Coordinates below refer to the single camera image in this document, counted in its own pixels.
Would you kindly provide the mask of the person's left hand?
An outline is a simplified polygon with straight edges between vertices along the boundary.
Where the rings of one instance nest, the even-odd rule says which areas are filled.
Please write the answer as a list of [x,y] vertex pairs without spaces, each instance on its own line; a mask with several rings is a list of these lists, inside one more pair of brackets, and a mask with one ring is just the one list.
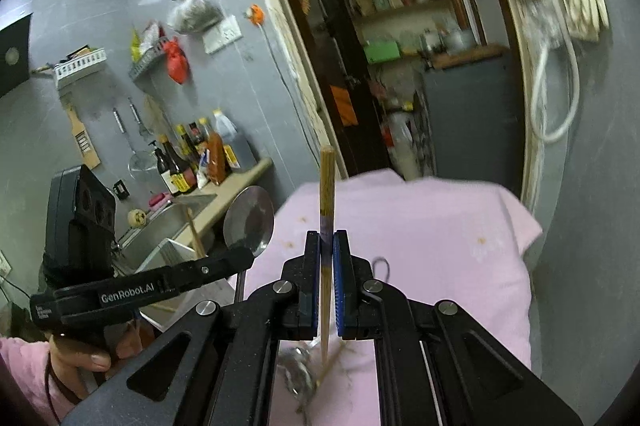
[[142,321],[130,322],[115,347],[114,358],[111,354],[88,346],[74,339],[52,335],[49,338],[52,370],[60,382],[79,399],[90,394],[81,370],[89,373],[102,373],[111,378],[129,359],[138,354],[154,339],[152,328]]

